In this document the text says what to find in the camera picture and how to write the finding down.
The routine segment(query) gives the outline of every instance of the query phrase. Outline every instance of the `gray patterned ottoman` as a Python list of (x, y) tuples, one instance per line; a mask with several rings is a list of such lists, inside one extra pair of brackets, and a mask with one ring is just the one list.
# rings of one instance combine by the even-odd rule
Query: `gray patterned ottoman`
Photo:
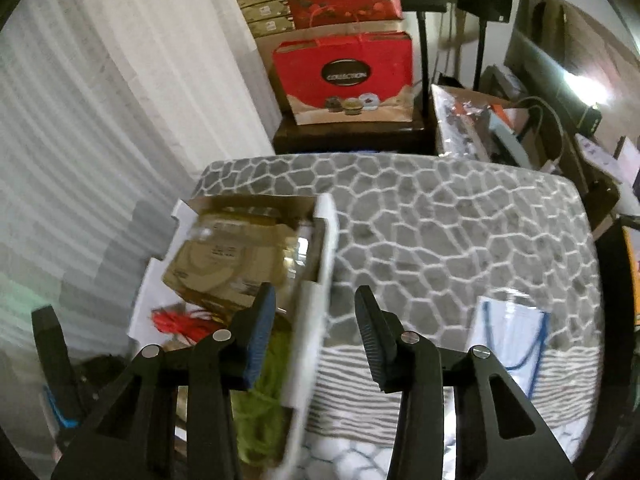
[(385, 472), (375, 457), (393, 445), (399, 412), (399, 394), (381, 394), (369, 373), (353, 312), (361, 284), (410, 330), (458, 350), (478, 296), (514, 288), (550, 311), (533, 403), (575, 453), (598, 391), (601, 311), (589, 224), (568, 180), (468, 160), (335, 153), (213, 163), (194, 195), (224, 192), (334, 197), (340, 241), (307, 429), (316, 434), (308, 442), (336, 449), (332, 464), (373, 457), (347, 468), (348, 480)]

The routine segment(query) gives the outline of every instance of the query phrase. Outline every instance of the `white curtain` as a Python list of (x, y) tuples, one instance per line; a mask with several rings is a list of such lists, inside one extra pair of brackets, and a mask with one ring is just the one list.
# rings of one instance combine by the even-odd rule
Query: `white curtain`
[(272, 153), (265, 127), (273, 135), (280, 115), (264, 68), (252, 64), (259, 57), (235, 0), (81, 4), (134, 97), (192, 176), (212, 160)]
[(214, 160), (272, 153), (279, 112), (233, 3), (22, 0), (0, 31), (0, 425), (42, 478), (31, 310), (55, 307), (74, 359), (125, 352), (176, 199)]

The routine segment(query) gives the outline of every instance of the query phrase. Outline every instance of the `white cable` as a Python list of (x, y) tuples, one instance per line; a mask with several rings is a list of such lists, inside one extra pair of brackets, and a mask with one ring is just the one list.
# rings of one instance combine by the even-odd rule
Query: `white cable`
[(445, 14), (444, 12), (440, 14), (440, 27), (438, 28), (438, 39), (436, 41), (436, 59), (433, 62), (433, 75), (431, 75), (431, 84), (433, 84), (436, 81), (438, 63), (440, 62), (440, 40), (442, 38), (442, 26), (444, 24), (444, 14)]
[[(558, 155), (558, 158), (556, 158), (556, 160), (553, 161), (552, 163), (552, 169), (550, 170), (549, 173), (551, 173), (551, 171), (555, 170), (558, 167), (558, 164), (560, 163), (560, 158), (562, 157), (562, 154), (564, 153), (564, 128), (562, 127), (562, 122), (560, 121), (560, 117), (558, 117), (558, 114), (556, 113), (556, 111), (553, 109), (553, 107), (547, 103), (543, 98), (538, 97), (536, 95), (530, 95), (527, 97), (523, 97), (520, 101), (518, 101), (516, 103), (516, 106), (518, 106), (521, 102), (527, 101), (527, 100), (533, 100), (536, 102), (539, 102), (540, 104), (542, 104), (543, 106), (546, 107), (547, 110), (549, 110), (551, 112), (551, 114), (554, 117), (554, 120), (556, 121), (556, 126), (558, 127), (558, 134), (560, 134), (560, 154)], [(540, 122), (542, 123), (542, 114), (540, 114)], [(578, 165), (578, 174), (580, 175), (580, 180), (582, 181), (582, 185), (584, 186), (584, 189), (587, 189), (589, 186), (587, 184), (587, 181), (584, 177), (584, 174), (582, 173), (582, 170), (580, 169), (580, 158), (578, 158), (578, 156), (575, 154), (574, 151), (571, 151), (571, 154), (574, 156), (575, 162)]]
[(540, 134), (540, 128), (542, 127), (542, 119), (545, 118), (545, 111), (542, 109), (542, 106), (539, 105), (531, 105), (528, 109), (535, 109), (538, 111), (538, 126), (536, 126), (536, 129), (534, 131), (535, 138), (537, 139)]
[(453, 34), (453, 15), (454, 9), (456, 8), (455, 3), (451, 3), (449, 6), (449, 36), (447, 37), (447, 55), (444, 58), (444, 73), (449, 72), (449, 59), (451, 59), (451, 35)]
[[(516, 107), (519, 106), (521, 103), (523, 103), (524, 101), (537, 101), (540, 104), (542, 104), (544, 107), (546, 107), (547, 110), (549, 110), (551, 112), (551, 115), (553, 115), (554, 120), (556, 121), (556, 126), (558, 127), (558, 134), (560, 135), (560, 154), (558, 155), (558, 158), (556, 158), (556, 160), (554, 160), (554, 166), (557, 167), (558, 166), (558, 162), (560, 162), (560, 159), (562, 158), (562, 154), (564, 153), (564, 129), (562, 128), (562, 123), (560, 121), (560, 117), (558, 117), (558, 114), (556, 113), (556, 111), (551, 107), (551, 105), (549, 103), (547, 103), (543, 98), (538, 97), (536, 95), (530, 95), (527, 97), (524, 97), (522, 99), (520, 99), (520, 101), (518, 101), (516, 103)], [(543, 113), (542, 113), (542, 108), (540, 108), (540, 120), (538, 121), (538, 131), (540, 131), (540, 127), (542, 126), (542, 117), (543, 117)]]

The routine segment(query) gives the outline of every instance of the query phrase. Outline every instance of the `blue strap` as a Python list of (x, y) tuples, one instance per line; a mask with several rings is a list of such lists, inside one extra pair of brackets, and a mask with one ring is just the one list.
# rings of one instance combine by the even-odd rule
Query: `blue strap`
[(56, 399), (53, 398), (53, 394), (51, 393), (51, 390), (49, 390), (48, 386), (44, 387), (44, 393), (47, 396), (47, 400), (49, 401), (49, 405), (53, 410), (53, 414), (55, 415), (58, 424), (67, 429), (76, 428), (78, 426), (78, 421), (73, 420), (72, 418), (65, 418), (62, 413), (60, 413), (60, 410), (56, 406)]
[[(482, 315), (484, 317), (484, 336), (486, 339), (486, 345), (489, 348), (489, 350), (495, 352), (495, 346), (494, 346), (494, 335), (493, 335), (493, 330), (491, 328), (491, 319), (489, 316), (489, 302), (485, 301), (482, 304)], [(545, 340), (546, 340), (546, 323), (547, 323), (547, 319), (548, 319), (548, 313), (543, 312), (543, 316), (542, 316), (542, 323), (540, 324), (540, 328), (538, 330), (538, 333), (536, 334), (536, 337), (533, 339), (533, 342), (531, 343), (531, 346), (529, 348), (529, 350), (527, 350), (526, 354), (524, 355), (524, 357), (516, 364), (513, 366), (505, 366), (504, 369), (507, 370), (508, 372), (514, 372), (516, 370), (519, 370), (520, 368), (522, 368), (527, 361), (529, 361), (529, 359), (531, 358), (531, 356), (533, 355), (533, 352), (536, 351), (536, 348), (539, 348), (539, 352), (538, 352), (538, 358), (536, 359), (536, 365), (534, 366), (534, 370), (533, 370), (533, 377), (531, 380), (531, 386), (529, 388), (529, 391), (527, 392), (527, 397), (529, 397), (529, 399), (531, 398), (531, 396), (533, 395), (533, 387), (536, 383), (536, 379), (538, 378), (538, 371), (540, 370), (540, 362), (542, 361), (542, 349), (545, 345)]]

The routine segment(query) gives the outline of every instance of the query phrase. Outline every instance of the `dark wooden stand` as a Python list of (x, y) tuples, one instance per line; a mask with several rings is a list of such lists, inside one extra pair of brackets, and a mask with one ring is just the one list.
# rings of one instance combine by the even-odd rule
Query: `dark wooden stand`
[(330, 123), (298, 126), (293, 115), (284, 114), (273, 137), (277, 154), (305, 152), (398, 152), (433, 155), (435, 124), (421, 114), (421, 96), (410, 123)]

